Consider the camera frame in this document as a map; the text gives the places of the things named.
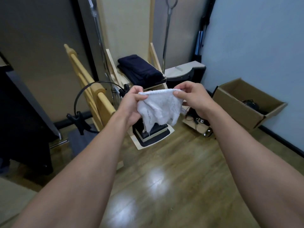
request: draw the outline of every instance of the cardboard piece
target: cardboard piece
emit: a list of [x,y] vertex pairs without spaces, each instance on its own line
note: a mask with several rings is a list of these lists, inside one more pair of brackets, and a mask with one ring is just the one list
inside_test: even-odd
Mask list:
[[[212,98],[247,130],[260,126],[287,106],[287,103],[275,99],[241,78],[220,85]],[[268,114],[263,115],[242,102],[249,99],[252,99],[259,105],[260,110]]]

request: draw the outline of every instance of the person's left arm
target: person's left arm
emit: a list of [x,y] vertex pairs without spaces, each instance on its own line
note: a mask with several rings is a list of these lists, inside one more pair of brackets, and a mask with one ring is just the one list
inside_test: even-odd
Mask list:
[[142,87],[134,86],[93,141],[19,215],[18,227],[99,227],[113,187],[120,147],[138,121]]

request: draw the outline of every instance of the person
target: person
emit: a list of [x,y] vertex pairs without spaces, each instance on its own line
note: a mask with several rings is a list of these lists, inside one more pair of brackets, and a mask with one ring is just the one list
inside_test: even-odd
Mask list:
[[[234,181],[263,227],[304,227],[304,177],[257,142],[209,96],[202,84],[183,82],[178,98],[209,121]],[[18,227],[99,227],[116,173],[120,147],[139,118],[142,87],[133,86],[93,141],[52,179],[19,215]]]

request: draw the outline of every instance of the dark blue blanket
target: dark blue blanket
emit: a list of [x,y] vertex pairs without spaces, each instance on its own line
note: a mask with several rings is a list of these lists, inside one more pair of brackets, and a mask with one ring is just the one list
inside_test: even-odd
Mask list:
[[165,82],[160,71],[135,54],[118,59],[118,63],[118,68],[134,85],[146,89]]

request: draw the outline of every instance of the white towel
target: white towel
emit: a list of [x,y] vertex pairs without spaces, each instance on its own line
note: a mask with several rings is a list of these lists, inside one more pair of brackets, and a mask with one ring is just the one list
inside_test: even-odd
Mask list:
[[174,96],[173,91],[181,90],[163,89],[139,93],[149,96],[137,104],[137,111],[141,114],[148,133],[155,123],[159,125],[169,123],[171,126],[176,124],[183,100]]

